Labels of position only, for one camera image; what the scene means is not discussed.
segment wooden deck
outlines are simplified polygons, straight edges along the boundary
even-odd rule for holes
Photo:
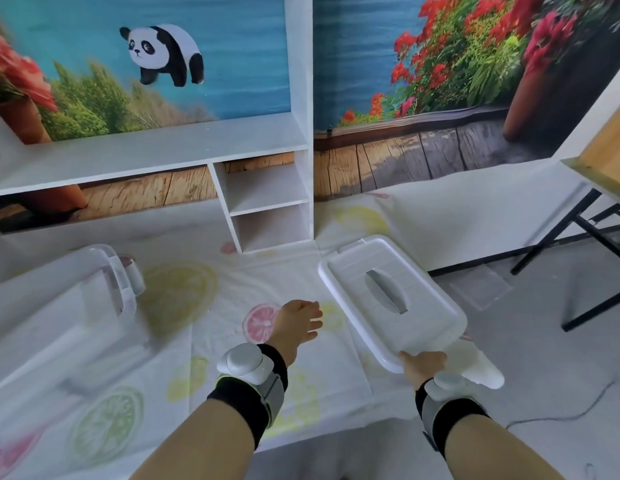
[[[546,158],[501,136],[503,120],[415,133],[374,143],[314,153],[314,198],[330,200],[405,182],[504,163]],[[226,163],[229,173],[294,161],[293,153]],[[89,206],[70,221],[85,221],[126,212],[216,198],[206,166],[156,173],[127,180],[99,182],[83,188]],[[19,205],[0,210],[0,219],[23,212]]]

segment blue water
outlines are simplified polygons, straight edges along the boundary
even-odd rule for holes
[[[314,127],[336,126],[348,109],[369,112],[393,91],[394,41],[421,33],[425,0],[314,0]]]
[[[198,43],[205,83],[151,87],[184,109],[202,103],[218,118],[290,111],[283,0],[0,0],[12,46],[56,78],[53,61],[85,73],[105,64],[126,87],[139,68],[119,27],[173,23]]]

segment person's left arm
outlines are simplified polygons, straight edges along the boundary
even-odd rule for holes
[[[273,355],[274,362],[281,361],[287,369],[296,359],[299,345],[317,337],[316,330],[323,325],[317,319],[322,315],[318,302],[286,303],[266,342],[271,347],[264,353]],[[226,381],[221,387],[241,397],[240,409],[249,415],[248,420],[223,401],[208,399],[143,462],[130,480],[243,478],[266,429],[267,410],[258,393],[238,379]]]

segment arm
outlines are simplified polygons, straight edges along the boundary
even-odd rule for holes
[[[444,369],[447,358],[443,352],[417,356],[401,352],[399,357],[405,376],[419,394],[424,394],[423,385]],[[439,415],[445,413],[442,409],[437,414],[435,428]],[[455,480],[565,480],[532,448],[487,416],[469,414],[453,422],[443,444]]]
[[[299,345],[317,337],[319,303],[293,300],[276,316],[274,347],[289,367]],[[254,401],[255,411],[265,411]],[[201,404],[132,475],[130,480],[240,480],[256,448],[253,431],[234,408],[216,399]]]

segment hand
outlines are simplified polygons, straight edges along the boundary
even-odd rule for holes
[[[322,316],[318,301],[288,301],[274,318],[272,335],[266,344],[273,346],[283,357],[286,367],[290,367],[299,345],[319,335],[316,330],[323,326],[323,322],[316,319]]]
[[[445,352],[421,352],[410,355],[403,350],[399,352],[403,362],[403,374],[410,381],[414,390],[419,390],[428,379],[432,379],[437,372],[444,369],[448,356]]]

